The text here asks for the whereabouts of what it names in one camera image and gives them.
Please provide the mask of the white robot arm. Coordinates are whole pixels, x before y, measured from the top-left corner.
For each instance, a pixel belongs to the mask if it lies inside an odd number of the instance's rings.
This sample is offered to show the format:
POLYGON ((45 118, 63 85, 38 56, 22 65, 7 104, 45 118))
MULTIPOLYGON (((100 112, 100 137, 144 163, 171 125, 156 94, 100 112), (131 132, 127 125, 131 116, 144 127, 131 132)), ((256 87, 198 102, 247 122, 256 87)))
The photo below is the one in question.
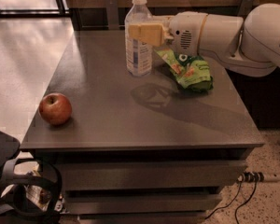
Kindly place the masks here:
POLYGON ((182 12, 136 21, 128 35, 154 47, 210 57, 228 70, 264 77, 280 68, 280 5, 255 7, 246 18, 182 12))

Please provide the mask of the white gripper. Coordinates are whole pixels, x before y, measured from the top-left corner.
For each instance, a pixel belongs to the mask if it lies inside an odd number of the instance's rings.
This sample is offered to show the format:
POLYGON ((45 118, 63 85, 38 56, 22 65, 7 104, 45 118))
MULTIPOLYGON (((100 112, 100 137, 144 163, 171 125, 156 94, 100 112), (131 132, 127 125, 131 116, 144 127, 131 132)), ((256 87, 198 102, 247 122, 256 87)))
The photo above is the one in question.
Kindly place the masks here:
MULTIPOLYGON (((173 40, 169 47, 176 53, 194 56, 198 54, 199 39, 207 14, 182 12, 174 15, 153 16, 154 22, 169 23, 173 40)), ((161 23, 132 23, 128 27, 130 38, 159 47, 165 43, 167 33, 161 23)))

